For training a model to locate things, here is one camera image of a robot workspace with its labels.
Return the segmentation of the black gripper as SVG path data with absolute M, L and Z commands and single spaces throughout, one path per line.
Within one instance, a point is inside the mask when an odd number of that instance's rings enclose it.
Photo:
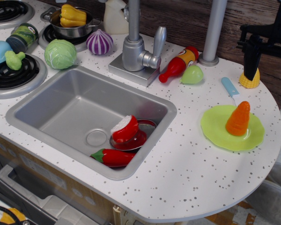
M 238 48 L 244 52 L 244 76 L 253 81 L 261 54 L 281 55 L 281 0 L 273 24 L 242 25 Z

